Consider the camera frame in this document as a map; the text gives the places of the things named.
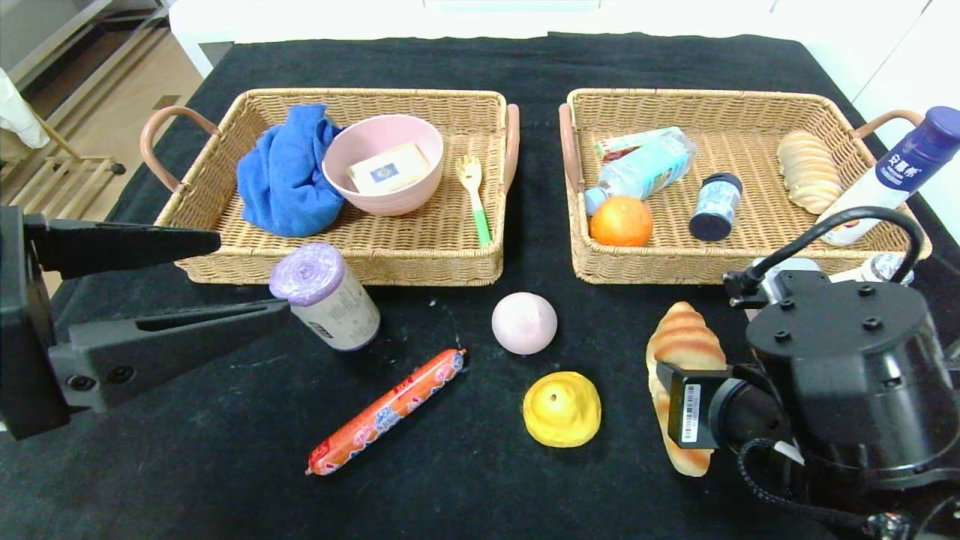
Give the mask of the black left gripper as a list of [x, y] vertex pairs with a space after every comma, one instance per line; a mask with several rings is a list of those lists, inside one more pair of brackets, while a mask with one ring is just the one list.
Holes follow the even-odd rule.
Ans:
[[216, 230], [46, 220], [2, 208], [2, 426], [24, 440], [102, 413], [280, 329], [288, 301], [266, 300], [72, 325], [55, 344], [45, 272], [78, 279], [210, 255]]

